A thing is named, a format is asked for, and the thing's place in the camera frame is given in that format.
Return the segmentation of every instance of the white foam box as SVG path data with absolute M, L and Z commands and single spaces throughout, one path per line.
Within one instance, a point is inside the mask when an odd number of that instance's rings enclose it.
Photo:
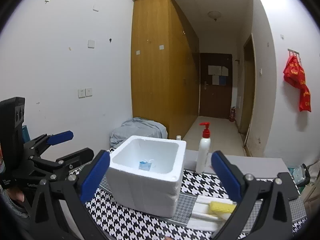
M 110 154 L 106 177 L 117 203 L 160 217 L 176 211 L 186 142 L 131 136 Z M 152 160 L 149 171 L 140 170 Z

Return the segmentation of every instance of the doorway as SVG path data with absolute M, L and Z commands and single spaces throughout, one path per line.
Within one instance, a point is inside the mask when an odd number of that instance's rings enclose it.
M 254 93 L 256 86 L 256 67 L 252 36 L 244 44 L 244 95 L 239 133 L 242 135 L 244 146 L 248 138 L 252 118 Z
M 228 119 L 232 98 L 232 55 L 200 53 L 200 116 Z

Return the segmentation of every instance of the yellow sponge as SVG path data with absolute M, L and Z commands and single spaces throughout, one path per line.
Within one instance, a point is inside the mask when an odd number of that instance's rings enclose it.
M 236 206 L 233 204 L 222 203 L 217 201 L 210 202 L 210 212 L 215 214 L 232 213 Z

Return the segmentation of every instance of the white bottle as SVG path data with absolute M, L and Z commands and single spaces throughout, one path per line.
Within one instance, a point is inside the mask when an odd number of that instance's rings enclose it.
M 198 153 L 198 160 L 196 166 L 196 173 L 201 174 L 204 172 L 205 165 L 209 155 L 210 149 L 210 130 L 209 130 L 209 122 L 203 122 L 200 125 L 205 125 L 205 129 L 202 132 L 202 138 L 199 144 L 199 153 Z

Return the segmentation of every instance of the metal screw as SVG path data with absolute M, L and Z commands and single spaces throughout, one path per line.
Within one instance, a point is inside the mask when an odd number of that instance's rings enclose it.
M 252 181 L 254 179 L 254 176 L 251 173 L 247 173 L 244 177 L 247 181 Z
M 68 176 L 68 180 L 69 181 L 75 181 L 76 178 L 77 178 L 77 176 L 75 174 L 71 174 L 71 175 Z
M 278 185 L 281 185 L 282 184 L 282 180 L 280 178 L 276 178 L 275 179 L 275 183 L 278 184 Z
M 41 179 L 39 184 L 43 186 L 43 185 L 47 184 L 47 180 L 46 179 Z

